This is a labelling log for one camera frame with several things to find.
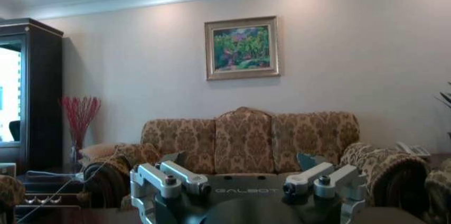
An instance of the table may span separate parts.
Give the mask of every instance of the table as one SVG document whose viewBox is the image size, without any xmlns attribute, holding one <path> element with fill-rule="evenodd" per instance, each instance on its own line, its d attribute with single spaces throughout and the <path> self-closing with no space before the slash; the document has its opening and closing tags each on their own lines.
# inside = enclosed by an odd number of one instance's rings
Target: table
<svg viewBox="0 0 451 224">
<path fill-rule="evenodd" d="M 49 172 L 53 173 L 73 173 L 71 168 L 67 169 L 51 169 Z M 41 216 L 49 214 L 54 209 L 58 208 L 86 208 L 90 206 L 90 198 L 82 198 L 78 196 L 78 193 L 82 191 L 83 184 L 79 181 L 69 182 L 69 177 L 39 177 L 34 178 L 30 176 L 18 175 L 17 180 L 22 183 L 25 187 L 25 198 L 19 205 L 15 206 L 14 214 L 17 219 L 19 219 L 29 211 L 31 211 L 37 206 L 46 203 L 34 211 L 30 215 L 30 218 L 34 216 Z M 49 198 L 66 183 L 67 185 L 58 192 L 50 200 Z"/>
<path fill-rule="evenodd" d="M 106 209 L 57 209 L 51 214 L 18 224 L 141 224 L 135 210 Z M 396 208 L 365 208 L 357 214 L 353 224 L 424 224 L 417 218 Z"/>
<path fill-rule="evenodd" d="M 138 212 L 106 209 L 55 209 L 50 214 L 18 224 L 141 224 Z"/>
<path fill-rule="evenodd" d="M 425 224 L 398 208 L 368 207 L 356 214 L 352 224 Z"/>
</svg>

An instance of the floral patterned sofa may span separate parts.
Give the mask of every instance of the floral patterned sofa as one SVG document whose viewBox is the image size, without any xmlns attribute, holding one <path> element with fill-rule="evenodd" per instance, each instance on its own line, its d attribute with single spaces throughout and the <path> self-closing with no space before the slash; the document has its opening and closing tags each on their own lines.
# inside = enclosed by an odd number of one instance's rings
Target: floral patterned sofa
<svg viewBox="0 0 451 224">
<path fill-rule="evenodd" d="M 429 194 L 430 207 L 428 223 L 451 222 L 451 158 L 436 170 L 432 170 L 425 179 L 425 188 Z"/>
<path fill-rule="evenodd" d="M 90 160 L 83 172 L 85 178 L 93 176 L 85 188 L 103 207 L 118 207 L 129 193 L 131 166 L 153 163 L 161 155 L 178 151 L 185 151 L 184 166 L 204 174 L 298 172 L 296 153 L 317 154 L 368 174 L 372 206 L 394 206 L 410 212 L 421 207 L 412 200 L 422 200 L 417 192 L 424 191 L 425 163 L 358 142 L 357 119 L 350 113 L 266 114 L 241 107 L 214 119 L 150 120 L 142 128 L 141 143 L 121 145 L 119 149 L 113 158 Z"/>
<path fill-rule="evenodd" d="M 0 224 L 14 222 L 13 208 L 22 202 L 25 189 L 10 176 L 0 175 Z"/>
</svg>

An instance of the red decorative branches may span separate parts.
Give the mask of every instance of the red decorative branches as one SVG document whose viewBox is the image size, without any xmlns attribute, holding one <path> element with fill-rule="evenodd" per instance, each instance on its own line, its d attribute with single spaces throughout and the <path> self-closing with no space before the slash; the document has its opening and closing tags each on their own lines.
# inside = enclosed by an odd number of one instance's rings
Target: red decorative branches
<svg viewBox="0 0 451 224">
<path fill-rule="evenodd" d="M 79 99 L 63 96 L 61 99 L 61 106 L 69 122 L 74 160 L 79 158 L 78 150 L 82 147 L 85 131 L 99 109 L 99 105 L 101 101 L 95 97 L 82 97 Z"/>
</svg>

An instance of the vase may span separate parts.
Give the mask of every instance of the vase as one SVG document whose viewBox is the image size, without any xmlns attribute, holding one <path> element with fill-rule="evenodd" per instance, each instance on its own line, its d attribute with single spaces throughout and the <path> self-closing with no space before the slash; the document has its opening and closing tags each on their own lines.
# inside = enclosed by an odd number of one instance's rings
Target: vase
<svg viewBox="0 0 451 224">
<path fill-rule="evenodd" d="M 82 149 L 83 134 L 85 133 L 81 134 L 70 133 L 71 136 L 70 160 L 73 166 L 77 166 L 78 160 L 82 157 L 79 150 Z"/>
</svg>

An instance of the framed painting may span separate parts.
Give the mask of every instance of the framed painting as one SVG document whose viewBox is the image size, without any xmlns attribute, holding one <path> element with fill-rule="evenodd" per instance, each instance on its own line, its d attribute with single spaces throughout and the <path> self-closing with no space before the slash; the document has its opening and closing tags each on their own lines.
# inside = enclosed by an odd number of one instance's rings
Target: framed painting
<svg viewBox="0 0 451 224">
<path fill-rule="evenodd" d="M 274 16 L 205 23 L 206 80 L 278 76 Z"/>
</svg>

